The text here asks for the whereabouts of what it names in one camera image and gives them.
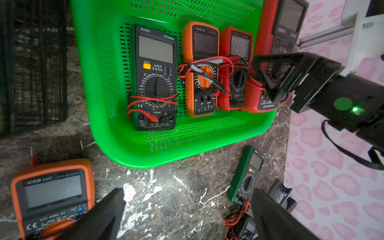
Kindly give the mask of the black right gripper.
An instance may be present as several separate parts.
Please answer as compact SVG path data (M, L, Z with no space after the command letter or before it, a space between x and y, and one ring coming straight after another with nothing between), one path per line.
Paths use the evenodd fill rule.
M384 149L384 87L354 74L340 76L341 65L312 53L258 55L252 69L277 104L295 92L291 109L314 110L333 127Z

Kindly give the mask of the small red multimeter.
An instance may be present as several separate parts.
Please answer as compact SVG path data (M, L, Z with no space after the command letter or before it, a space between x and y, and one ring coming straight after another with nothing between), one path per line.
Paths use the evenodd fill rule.
M219 54L231 60L230 63L224 62L220 66L220 81L228 92L221 93L218 97L221 111L241 111L244 107L252 43L252 33L233 27L228 27L220 33Z

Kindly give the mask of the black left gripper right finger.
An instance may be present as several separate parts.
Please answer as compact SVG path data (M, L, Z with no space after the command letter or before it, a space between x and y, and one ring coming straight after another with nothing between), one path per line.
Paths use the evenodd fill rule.
M259 240L318 239L316 235L260 189L255 189L253 192L251 209Z

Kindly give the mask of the red Aneng large multimeter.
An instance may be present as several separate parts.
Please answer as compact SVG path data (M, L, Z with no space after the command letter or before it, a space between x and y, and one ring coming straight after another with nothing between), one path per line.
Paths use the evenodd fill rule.
M253 56L293 53L308 7L307 1L264 1ZM278 106L267 96L256 71L250 69L244 109L265 113Z

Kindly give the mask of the large green XLUE multimeter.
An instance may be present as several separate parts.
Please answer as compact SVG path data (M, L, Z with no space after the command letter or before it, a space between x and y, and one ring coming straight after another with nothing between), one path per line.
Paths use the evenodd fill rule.
M177 120L178 39L135 24L133 32L133 93L127 119L136 131L172 130Z

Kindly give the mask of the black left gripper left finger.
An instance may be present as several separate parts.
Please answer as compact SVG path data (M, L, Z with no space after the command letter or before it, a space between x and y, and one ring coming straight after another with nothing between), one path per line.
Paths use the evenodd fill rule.
M59 240L115 240L126 206L124 190L113 189L87 214L58 237Z

